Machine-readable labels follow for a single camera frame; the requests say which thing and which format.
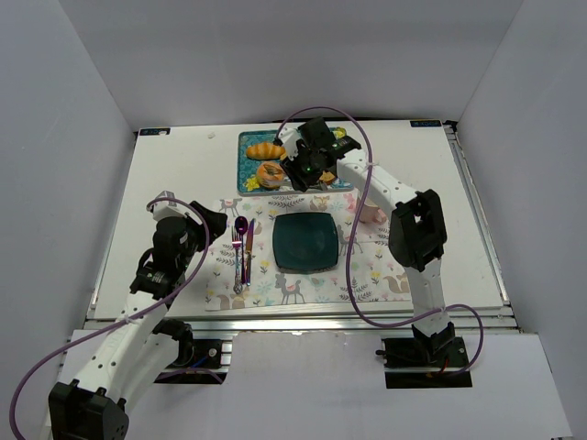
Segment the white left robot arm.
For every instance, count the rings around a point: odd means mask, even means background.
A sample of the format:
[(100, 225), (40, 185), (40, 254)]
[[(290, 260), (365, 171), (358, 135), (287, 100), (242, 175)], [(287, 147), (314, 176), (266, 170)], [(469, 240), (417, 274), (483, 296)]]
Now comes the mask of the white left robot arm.
[(156, 222), (152, 245), (115, 323), (100, 330), (104, 340), (86, 364), (49, 395), (55, 439), (123, 439), (129, 415), (146, 389), (172, 365), (189, 366), (194, 355), (190, 325), (167, 318), (174, 298), (193, 278), (195, 254), (227, 229), (227, 215), (167, 193), (149, 203)]

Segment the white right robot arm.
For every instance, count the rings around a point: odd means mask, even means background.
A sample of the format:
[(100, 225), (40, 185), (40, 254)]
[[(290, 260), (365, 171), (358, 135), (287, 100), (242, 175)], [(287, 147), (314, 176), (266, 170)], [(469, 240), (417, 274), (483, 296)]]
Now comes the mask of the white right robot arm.
[(336, 137), (321, 117), (297, 128), (279, 126), (275, 141), (285, 149), (281, 166), (298, 192), (316, 185), (324, 171), (334, 170), (360, 192), (356, 215), (361, 215), (367, 201), (384, 212), (388, 248), (408, 281), (415, 346), (424, 360), (436, 359), (455, 337), (441, 281), (448, 236), (439, 195), (400, 182), (375, 162), (368, 139)]

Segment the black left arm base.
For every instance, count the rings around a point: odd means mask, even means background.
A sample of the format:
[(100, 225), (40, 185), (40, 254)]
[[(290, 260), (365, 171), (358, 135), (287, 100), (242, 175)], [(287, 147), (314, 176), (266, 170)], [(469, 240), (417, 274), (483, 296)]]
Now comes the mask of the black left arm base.
[(155, 379), (157, 384), (222, 384), (221, 339), (196, 338), (192, 327), (182, 321), (163, 319), (152, 330), (154, 335), (169, 336), (177, 343), (177, 358)]

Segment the glazed donut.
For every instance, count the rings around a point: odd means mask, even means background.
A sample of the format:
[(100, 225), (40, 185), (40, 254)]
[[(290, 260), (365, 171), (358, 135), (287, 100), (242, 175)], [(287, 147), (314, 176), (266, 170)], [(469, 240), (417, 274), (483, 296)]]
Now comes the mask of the glazed donut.
[(256, 178), (261, 187), (272, 190), (283, 184), (285, 173), (278, 162), (264, 161), (257, 168)]

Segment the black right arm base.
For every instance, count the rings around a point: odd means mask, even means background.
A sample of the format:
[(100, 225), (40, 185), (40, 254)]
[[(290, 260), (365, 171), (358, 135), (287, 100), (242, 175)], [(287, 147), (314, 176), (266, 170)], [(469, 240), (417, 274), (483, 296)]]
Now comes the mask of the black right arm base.
[(469, 371), (458, 373), (469, 364), (461, 337), (433, 357), (413, 338), (386, 338), (375, 356), (383, 362), (385, 385), (390, 390), (431, 390), (471, 388)]

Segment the metal tongs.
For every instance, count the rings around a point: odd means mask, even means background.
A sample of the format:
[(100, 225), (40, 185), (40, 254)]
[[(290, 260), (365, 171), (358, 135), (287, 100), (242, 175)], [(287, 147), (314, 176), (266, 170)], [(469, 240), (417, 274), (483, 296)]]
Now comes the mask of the metal tongs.
[[(269, 190), (277, 190), (282, 187), (293, 187), (292, 182), (281, 166), (273, 162), (263, 162), (256, 171), (256, 179), (261, 187)], [(318, 183), (310, 186), (310, 189), (324, 190), (335, 179), (336, 176), (333, 173), (324, 171), (319, 178)]]

